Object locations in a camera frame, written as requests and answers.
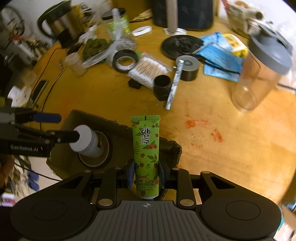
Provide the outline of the green hand cream tube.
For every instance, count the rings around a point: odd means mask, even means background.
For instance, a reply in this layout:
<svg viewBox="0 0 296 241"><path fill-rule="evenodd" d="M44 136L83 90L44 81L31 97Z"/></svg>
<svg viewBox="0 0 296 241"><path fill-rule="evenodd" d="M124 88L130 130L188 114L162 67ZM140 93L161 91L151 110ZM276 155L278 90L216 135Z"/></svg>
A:
<svg viewBox="0 0 296 241"><path fill-rule="evenodd" d="M159 195L159 115L132 116L137 196L154 199Z"/></svg>

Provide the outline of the white lidded round jar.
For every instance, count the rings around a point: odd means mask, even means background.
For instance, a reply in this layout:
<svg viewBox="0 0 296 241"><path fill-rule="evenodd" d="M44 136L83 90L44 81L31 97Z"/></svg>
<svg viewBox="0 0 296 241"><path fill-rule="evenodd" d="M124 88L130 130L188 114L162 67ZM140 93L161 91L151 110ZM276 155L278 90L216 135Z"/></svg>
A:
<svg viewBox="0 0 296 241"><path fill-rule="evenodd" d="M91 158L100 156L99 138L95 131L87 125L79 125L74 130L79 133L80 137L77 142L70 143L70 148L83 156Z"/></svg>

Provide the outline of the small black rectangular block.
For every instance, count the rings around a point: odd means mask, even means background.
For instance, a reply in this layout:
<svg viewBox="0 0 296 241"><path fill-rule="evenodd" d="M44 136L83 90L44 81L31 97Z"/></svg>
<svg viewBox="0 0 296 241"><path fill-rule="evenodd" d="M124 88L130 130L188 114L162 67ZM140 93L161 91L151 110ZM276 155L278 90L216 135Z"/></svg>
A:
<svg viewBox="0 0 296 241"><path fill-rule="evenodd" d="M128 81L128 86L134 89L140 89L142 85L134 79L130 79Z"/></svg>

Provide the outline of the black cylindrical cup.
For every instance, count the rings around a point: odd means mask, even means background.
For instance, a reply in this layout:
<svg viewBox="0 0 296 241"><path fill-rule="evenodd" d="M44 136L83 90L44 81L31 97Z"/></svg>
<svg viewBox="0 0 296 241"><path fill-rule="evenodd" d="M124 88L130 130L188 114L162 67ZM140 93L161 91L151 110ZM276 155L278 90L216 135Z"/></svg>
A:
<svg viewBox="0 0 296 241"><path fill-rule="evenodd" d="M153 92L159 101L168 99L171 90L171 79L167 75L159 75L154 79Z"/></svg>

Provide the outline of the cotton swab clear box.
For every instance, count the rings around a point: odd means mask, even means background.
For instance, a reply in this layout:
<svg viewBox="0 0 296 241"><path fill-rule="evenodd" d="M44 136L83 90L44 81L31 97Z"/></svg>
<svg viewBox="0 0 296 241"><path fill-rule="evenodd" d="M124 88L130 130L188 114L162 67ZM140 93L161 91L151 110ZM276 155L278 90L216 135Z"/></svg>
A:
<svg viewBox="0 0 296 241"><path fill-rule="evenodd" d="M172 68L147 53L140 55L140 60L127 74L128 77L137 81L149 89L154 88L154 79L160 75L172 72Z"/></svg>

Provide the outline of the grey topped black puck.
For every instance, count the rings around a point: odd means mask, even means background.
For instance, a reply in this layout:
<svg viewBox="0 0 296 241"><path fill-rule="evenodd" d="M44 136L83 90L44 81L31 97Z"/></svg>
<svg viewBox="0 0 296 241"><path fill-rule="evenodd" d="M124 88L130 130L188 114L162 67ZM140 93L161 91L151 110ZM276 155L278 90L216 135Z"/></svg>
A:
<svg viewBox="0 0 296 241"><path fill-rule="evenodd" d="M175 63L178 64L179 60L184 61L184 65L181 73L181 80L183 81L193 81L197 78L199 70L199 61L197 57L193 54L181 55L176 60Z"/></svg>

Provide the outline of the marbled grey stick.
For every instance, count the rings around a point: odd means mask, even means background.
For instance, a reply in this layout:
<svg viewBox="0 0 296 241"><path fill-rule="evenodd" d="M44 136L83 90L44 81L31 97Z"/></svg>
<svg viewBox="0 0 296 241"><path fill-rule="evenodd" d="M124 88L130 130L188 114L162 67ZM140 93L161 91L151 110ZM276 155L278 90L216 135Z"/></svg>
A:
<svg viewBox="0 0 296 241"><path fill-rule="evenodd" d="M173 104L173 100L175 98L176 92L177 92L177 88L178 88L178 84L182 75L182 70L183 70L183 66L184 66L184 60L179 60L177 62L177 69L174 75L174 79L173 79L173 83L171 85L171 90L168 96L168 99L166 101L166 106L165 109L166 110L170 110L171 106Z"/></svg>

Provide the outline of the black electrical tape roll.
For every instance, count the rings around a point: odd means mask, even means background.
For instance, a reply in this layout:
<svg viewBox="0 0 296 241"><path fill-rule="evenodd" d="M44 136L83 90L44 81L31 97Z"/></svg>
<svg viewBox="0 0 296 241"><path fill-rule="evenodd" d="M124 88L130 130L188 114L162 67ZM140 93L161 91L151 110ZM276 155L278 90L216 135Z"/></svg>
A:
<svg viewBox="0 0 296 241"><path fill-rule="evenodd" d="M112 67L119 73L128 73L137 65L138 61L136 52L123 49L115 53L112 60Z"/></svg>

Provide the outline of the smartphone on table edge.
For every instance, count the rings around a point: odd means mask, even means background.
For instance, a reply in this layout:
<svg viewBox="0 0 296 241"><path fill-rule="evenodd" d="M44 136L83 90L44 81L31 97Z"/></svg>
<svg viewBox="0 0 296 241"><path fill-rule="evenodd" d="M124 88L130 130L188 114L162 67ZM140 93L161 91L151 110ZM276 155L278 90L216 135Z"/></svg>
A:
<svg viewBox="0 0 296 241"><path fill-rule="evenodd" d="M35 103L38 98L40 97L41 93L43 92L43 90L45 89L45 87L48 84L48 80L41 80L39 81L38 85L36 86L36 88L34 89L34 91L31 94L31 101L32 103Z"/></svg>

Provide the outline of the black tape roll in box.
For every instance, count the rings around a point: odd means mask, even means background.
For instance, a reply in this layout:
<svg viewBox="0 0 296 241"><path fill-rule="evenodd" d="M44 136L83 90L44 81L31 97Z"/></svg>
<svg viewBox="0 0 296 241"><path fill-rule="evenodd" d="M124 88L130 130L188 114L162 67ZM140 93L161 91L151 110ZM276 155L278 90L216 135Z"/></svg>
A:
<svg viewBox="0 0 296 241"><path fill-rule="evenodd" d="M101 154L98 157L91 158L78 154L78 160L86 167L91 169L99 169L104 167L111 159L112 145L110 139L104 133L95 131L99 138L98 147L100 147Z"/></svg>

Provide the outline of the toothpick dispenser jar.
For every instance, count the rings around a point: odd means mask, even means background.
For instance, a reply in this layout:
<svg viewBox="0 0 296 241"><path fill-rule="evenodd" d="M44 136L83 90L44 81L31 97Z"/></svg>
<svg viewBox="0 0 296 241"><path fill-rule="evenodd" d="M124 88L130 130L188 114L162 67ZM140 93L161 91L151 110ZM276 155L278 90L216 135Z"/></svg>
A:
<svg viewBox="0 0 296 241"><path fill-rule="evenodd" d="M70 67L72 72L78 77L83 76L87 71L87 69L83 67L83 62L77 52L67 55L65 62Z"/></svg>

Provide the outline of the bag of green balls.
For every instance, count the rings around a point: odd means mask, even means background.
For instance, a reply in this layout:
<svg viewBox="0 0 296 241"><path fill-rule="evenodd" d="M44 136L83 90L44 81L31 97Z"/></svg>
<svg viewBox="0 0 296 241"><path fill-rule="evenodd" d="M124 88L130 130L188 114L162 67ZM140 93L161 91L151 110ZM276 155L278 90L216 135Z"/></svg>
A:
<svg viewBox="0 0 296 241"><path fill-rule="evenodd" d="M87 59L105 51L112 44L111 41L107 39L88 39L84 45L82 58L84 61Z"/></svg>

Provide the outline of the stainless electric kettle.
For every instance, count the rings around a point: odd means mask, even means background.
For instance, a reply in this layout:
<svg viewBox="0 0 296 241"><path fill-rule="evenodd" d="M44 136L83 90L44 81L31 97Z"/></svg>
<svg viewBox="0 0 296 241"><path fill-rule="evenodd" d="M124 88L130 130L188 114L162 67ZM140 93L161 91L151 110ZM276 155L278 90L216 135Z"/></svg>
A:
<svg viewBox="0 0 296 241"><path fill-rule="evenodd" d="M37 26L43 35L60 42L62 48L69 48L85 33L71 1L51 6L38 18Z"/></svg>

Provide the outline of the blue wipes packet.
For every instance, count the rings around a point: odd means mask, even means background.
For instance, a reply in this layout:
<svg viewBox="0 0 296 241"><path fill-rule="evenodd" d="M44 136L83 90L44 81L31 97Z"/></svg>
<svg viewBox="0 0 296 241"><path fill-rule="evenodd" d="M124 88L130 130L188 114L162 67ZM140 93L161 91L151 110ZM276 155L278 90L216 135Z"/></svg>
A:
<svg viewBox="0 0 296 241"><path fill-rule="evenodd" d="M204 41L196 56L203 63L203 73L208 76L237 82L243 59L234 55L230 44L220 32L200 37Z"/></svg>

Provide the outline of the black kettle base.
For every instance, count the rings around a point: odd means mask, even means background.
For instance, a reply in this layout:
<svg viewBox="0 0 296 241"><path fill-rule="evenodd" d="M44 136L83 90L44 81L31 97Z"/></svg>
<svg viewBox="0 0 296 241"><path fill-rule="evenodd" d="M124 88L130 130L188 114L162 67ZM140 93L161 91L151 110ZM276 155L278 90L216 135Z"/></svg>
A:
<svg viewBox="0 0 296 241"><path fill-rule="evenodd" d="M202 46L204 41L200 38L189 35L176 35L165 39L161 44L161 52L171 60L176 60L182 55L190 55L196 53Z"/></svg>

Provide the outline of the clear bag of seeds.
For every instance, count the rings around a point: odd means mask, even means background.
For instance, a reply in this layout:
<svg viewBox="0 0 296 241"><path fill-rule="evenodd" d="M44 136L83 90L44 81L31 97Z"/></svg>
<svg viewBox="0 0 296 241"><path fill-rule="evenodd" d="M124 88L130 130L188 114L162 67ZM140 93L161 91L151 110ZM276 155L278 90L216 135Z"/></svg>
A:
<svg viewBox="0 0 296 241"><path fill-rule="evenodd" d="M112 10L114 20L116 20L116 18L120 16L119 12L117 8L114 8ZM130 35L127 37L122 37L121 30L116 30L116 32L118 33L118 35L116 36L115 40L112 40L112 44L109 46L109 48L84 61L84 68L89 68L103 60L106 60L108 63L111 63L115 53L119 50L128 49L135 51L137 49L137 43Z"/></svg>

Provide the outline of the green label clear jar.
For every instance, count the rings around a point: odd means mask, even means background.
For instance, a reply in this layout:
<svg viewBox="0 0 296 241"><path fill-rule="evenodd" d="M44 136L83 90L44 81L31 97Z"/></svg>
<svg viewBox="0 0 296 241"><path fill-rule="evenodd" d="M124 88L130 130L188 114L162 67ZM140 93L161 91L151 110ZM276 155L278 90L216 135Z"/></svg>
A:
<svg viewBox="0 0 296 241"><path fill-rule="evenodd" d="M130 22L128 16L126 15L125 8L118 8L119 17L114 20L113 10L104 13L101 18L106 27L106 30L112 40L116 39L118 33L116 30L121 30L121 36L127 37L130 35Z"/></svg>

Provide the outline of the yellow snack packet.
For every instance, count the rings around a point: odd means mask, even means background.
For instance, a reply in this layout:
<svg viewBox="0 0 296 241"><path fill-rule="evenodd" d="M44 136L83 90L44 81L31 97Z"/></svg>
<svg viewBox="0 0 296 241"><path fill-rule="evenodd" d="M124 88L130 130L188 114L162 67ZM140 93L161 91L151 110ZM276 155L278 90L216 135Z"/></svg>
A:
<svg viewBox="0 0 296 241"><path fill-rule="evenodd" d="M245 58L248 55L248 48L246 45L241 42L236 36L233 34L223 34L222 35L226 41L230 44L232 50L231 52L241 58Z"/></svg>

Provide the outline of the clear shaker bottle grey lid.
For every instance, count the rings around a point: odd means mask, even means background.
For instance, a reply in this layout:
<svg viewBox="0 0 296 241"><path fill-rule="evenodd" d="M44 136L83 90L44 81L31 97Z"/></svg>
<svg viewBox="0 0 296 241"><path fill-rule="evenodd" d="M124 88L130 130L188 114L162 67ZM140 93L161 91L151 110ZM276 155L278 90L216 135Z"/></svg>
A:
<svg viewBox="0 0 296 241"><path fill-rule="evenodd" d="M292 46L279 33L260 32L250 37L231 100L239 111L251 111L262 102L292 67Z"/></svg>

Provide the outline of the dark blue air fryer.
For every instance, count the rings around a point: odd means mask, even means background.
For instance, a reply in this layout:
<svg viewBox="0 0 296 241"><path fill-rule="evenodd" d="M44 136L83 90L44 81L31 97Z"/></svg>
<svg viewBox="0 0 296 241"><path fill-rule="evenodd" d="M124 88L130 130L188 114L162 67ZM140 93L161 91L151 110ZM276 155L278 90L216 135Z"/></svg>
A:
<svg viewBox="0 0 296 241"><path fill-rule="evenodd" d="M178 27L203 31L212 27L214 22L215 1L184 0L178 3ZM167 27L166 1L151 1L152 19L156 26Z"/></svg>

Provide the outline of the glass bowl with items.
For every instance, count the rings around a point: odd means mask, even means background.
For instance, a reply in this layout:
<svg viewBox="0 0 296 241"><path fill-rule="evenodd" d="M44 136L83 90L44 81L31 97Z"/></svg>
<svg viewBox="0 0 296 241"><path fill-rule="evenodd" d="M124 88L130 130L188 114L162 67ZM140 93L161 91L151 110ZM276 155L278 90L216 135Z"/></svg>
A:
<svg viewBox="0 0 296 241"><path fill-rule="evenodd" d="M225 9L231 28L243 37L258 33L260 26L272 29L273 22L267 21L260 10L243 1L228 2Z"/></svg>

